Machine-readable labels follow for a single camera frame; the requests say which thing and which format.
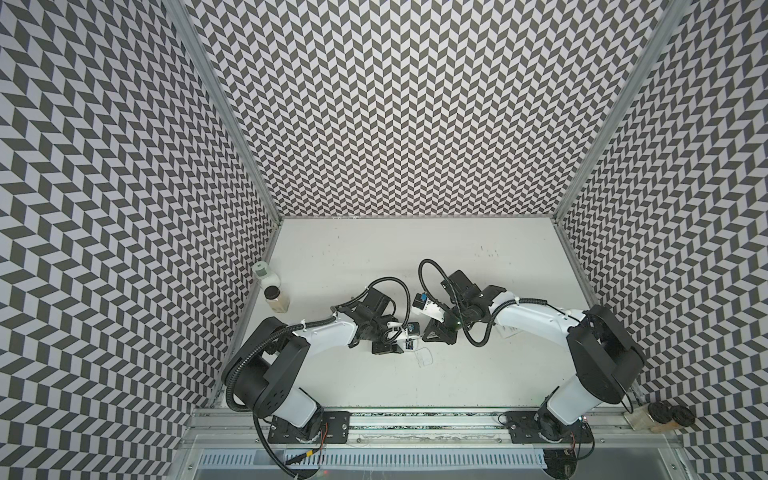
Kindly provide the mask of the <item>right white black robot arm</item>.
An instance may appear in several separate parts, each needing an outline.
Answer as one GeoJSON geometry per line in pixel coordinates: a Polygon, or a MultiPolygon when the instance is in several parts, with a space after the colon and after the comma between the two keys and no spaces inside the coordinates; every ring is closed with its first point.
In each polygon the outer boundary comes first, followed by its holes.
{"type": "Polygon", "coordinates": [[[479,288],[457,270],[446,274],[432,259],[422,260],[417,269],[433,267],[441,277],[448,302],[423,291],[413,305],[431,316],[422,334],[425,342],[455,344],[464,335],[475,348],[485,347],[494,330],[526,332],[567,349],[575,373],[547,395],[534,411],[512,411],[505,427],[515,443],[551,443],[593,440],[585,414],[600,404],[634,408],[629,391],[643,370],[647,357],[637,341],[617,319],[613,310],[596,304],[572,312],[545,299],[520,297],[505,288],[479,288]]]}

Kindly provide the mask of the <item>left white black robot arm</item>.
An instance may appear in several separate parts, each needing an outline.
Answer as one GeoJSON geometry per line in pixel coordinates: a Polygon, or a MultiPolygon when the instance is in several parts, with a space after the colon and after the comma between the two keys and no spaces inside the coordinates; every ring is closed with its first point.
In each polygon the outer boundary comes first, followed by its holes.
{"type": "Polygon", "coordinates": [[[311,441],[325,430],[321,404],[295,382],[311,357],[362,342],[376,353],[400,353],[408,332],[411,292],[393,276],[373,280],[362,293],[331,308],[329,317],[288,325],[272,316],[242,343],[221,376],[230,410],[270,418],[279,431],[311,441]]]}

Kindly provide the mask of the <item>white remote control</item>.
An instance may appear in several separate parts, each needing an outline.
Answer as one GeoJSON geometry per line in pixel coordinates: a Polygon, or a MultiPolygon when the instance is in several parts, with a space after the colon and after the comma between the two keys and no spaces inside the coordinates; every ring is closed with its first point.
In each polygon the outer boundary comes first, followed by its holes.
{"type": "Polygon", "coordinates": [[[420,348],[421,328],[418,323],[409,323],[398,338],[397,344],[404,352],[415,352],[420,348]]]}

